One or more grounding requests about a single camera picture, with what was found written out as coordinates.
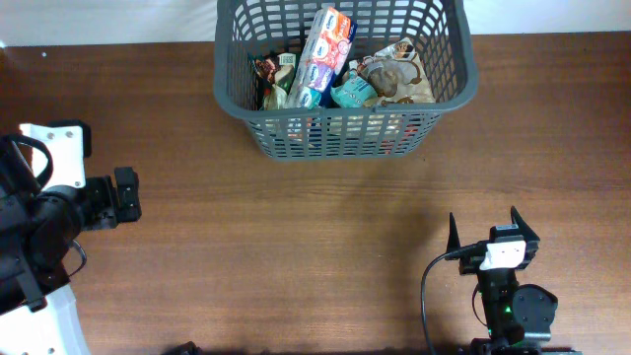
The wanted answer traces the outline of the multicolour tissue pack bundle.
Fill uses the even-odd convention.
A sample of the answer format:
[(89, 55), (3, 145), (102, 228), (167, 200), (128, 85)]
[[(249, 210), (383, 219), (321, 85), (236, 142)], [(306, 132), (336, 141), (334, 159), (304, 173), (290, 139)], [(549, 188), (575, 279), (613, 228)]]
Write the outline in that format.
[(328, 107), (332, 85), (350, 52), (357, 24), (333, 7), (315, 13), (286, 108)]

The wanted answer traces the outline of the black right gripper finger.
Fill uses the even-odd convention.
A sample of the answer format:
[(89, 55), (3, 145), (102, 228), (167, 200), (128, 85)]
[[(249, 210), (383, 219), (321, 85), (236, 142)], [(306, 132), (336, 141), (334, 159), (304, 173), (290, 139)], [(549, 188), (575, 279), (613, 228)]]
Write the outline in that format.
[(532, 230), (532, 228), (526, 223), (524, 218), (519, 213), (518, 209), (515, 206), (512, 206), (510, 209), (510, 215), (512, 222), (518, 226), (519, 231), (524, 236), (526, 242), (536, 242), (537, 234)]
[(453, 213), (450, 213), (450, 226), (449, 226), (449, 235), (448, 242), (446, 247), (446, 253), (455, 253), (460, 250), (460, 240), (456, 226), (456, 219)]

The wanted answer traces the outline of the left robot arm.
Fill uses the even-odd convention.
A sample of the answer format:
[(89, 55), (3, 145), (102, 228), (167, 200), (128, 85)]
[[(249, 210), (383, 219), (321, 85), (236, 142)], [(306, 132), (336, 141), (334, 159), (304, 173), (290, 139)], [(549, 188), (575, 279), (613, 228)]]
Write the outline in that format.
[(52, 157), (33, 138), (1, 139), (1, 351), (86, 354), (63, 259), (70, 249), (81, 249), (81, 233), (140, 219), (139, 178), (123, 167), (113, 176), (89, 178), (84, 187), (48, 187), (52, 163), (34, 174), (21, 146)]

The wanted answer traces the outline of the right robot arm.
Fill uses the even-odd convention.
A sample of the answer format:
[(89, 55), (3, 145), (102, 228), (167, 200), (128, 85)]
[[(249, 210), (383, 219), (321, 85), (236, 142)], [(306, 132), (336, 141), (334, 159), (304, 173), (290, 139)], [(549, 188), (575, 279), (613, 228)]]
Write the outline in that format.
[(448, 260), (458, 262), (459, 274), (474, 275), (474, 293), (481, 296), (488, 331), (486, 338), (470, 342), (473, 355), (578, 355), (577, 350), (547, 347), (558, 298), (534, 284), (522, 284), (517, 273), (526, 269), (538, 251), (540, 238), (516, 207), (511, 223), (495, 226), (487, 240), (463, 246), (456, 220), (450, 218)]

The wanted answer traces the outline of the green food pouch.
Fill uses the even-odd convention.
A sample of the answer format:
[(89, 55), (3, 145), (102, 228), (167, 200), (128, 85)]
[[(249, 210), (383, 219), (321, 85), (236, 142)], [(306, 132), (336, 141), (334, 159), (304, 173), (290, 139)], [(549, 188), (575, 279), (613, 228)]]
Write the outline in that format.
[(290, 89), (295, 80), (298, 56), (295, 53), (269, 54), (248, 57), (256, 76), (262, 80), (262, 110), (287, 107)]

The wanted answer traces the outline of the mint green snack bar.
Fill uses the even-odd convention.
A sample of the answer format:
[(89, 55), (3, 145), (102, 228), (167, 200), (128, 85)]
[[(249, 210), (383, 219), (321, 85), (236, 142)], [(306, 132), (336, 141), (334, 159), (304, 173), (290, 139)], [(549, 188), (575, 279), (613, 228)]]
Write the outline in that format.
[(378, 96), (373, 86), (351, 70), (343, 84), (331, 90), (331, 97), (339, 107), (362, 107), (366, 101)]

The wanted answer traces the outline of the beige dried mushroom bag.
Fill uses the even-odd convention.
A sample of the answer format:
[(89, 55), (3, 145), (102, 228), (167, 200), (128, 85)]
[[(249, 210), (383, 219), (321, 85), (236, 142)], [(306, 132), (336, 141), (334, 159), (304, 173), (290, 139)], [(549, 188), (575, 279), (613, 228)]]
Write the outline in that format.
[(372, 55), (351, 60), (342, 76), (341, 85), (351, 70), (356, 70), (378, 94), (361, 107), (428, 104), (435, 100), (420, 54), (408, 37)]

